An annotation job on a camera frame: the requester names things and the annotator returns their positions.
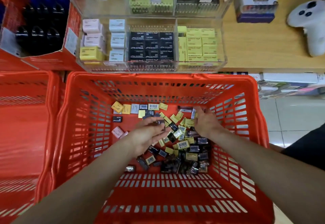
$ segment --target wooden table surface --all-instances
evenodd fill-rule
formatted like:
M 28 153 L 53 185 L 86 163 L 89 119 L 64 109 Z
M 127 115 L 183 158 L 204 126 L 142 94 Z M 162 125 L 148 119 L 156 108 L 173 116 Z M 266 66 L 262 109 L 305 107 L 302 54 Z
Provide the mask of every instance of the wooden table surface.
M 286 24 L 288 14 L 309 0 L 278 0 L 270 24 L 237 23 L 234 6 L 224 16 L 228 63 L 222 71 L 325 72 L 325 55 L 310 57 L 302 28 Z

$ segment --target tile floor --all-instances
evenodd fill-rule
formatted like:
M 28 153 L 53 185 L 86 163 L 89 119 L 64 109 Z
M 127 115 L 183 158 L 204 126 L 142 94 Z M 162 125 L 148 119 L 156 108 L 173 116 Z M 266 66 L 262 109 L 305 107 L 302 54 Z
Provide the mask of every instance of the tile floor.
M 325 123 L 325 100 L 307 96 L 290 96 L 260 100 L 266 119 L 270 143 L 288 147 L 309 131 Z M 275 224 L 292 224 L 274 205 Z

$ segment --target shopping basket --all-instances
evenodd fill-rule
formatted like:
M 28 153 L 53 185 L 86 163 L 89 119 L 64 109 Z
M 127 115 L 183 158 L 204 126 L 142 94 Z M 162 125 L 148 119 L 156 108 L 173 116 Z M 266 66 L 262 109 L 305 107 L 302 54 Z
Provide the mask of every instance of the shopping basket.
M 212 110 L 230 131 L 268 146 L 257 84 L 250 76 L 75 72 L 68 76 L 58 117 L 54 187 L 115 143 L 114 127 L 131 131 L 139 122 L 136 114 L 123 114 L 122 123 L 113 123 L 111 105 L 116 100 L 123 104 L 163 102 L 168 104 L 164 111 L 168 117 L 177 113 L 177 105 L 200 105 Z M 124 173 L 96 223 L 273 223 L 270 199 L 220 147 L 213 146 L 212 154 L 207 174 L 161 174 L 159 167 L 145 172 L 139 165 L 135 173 Z
M 61 86 L 53 72 L 0 73 L 0 223 L 50 193 Z

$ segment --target person's right arm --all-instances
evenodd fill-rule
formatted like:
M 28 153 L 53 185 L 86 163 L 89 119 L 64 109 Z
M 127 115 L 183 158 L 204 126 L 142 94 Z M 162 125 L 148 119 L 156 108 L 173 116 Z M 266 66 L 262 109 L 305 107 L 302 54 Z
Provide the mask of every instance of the person's right arm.
M 325 172 L 234 135 L 215 115 L 195 108 L 195 129 L 234 158 L 295 224 L 325 222 Z

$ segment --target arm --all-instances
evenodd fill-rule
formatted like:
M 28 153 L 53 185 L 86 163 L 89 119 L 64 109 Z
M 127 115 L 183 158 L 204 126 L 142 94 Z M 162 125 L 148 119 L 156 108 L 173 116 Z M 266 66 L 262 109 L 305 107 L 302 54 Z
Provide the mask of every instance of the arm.
M 229 153 L 292 222 L 324 223 L 324 171 L 234 135 L 212 112 L 195 109 L 196 131 Z
M 128 162 L 155 141 L 168 135 L 170 128 L 150 125 L 163 119 L 147 118 L 138 128 L 113 144 L 90 165 L 81 170 L 13 224 L 93 223 L 110 191 L 124 172 Z

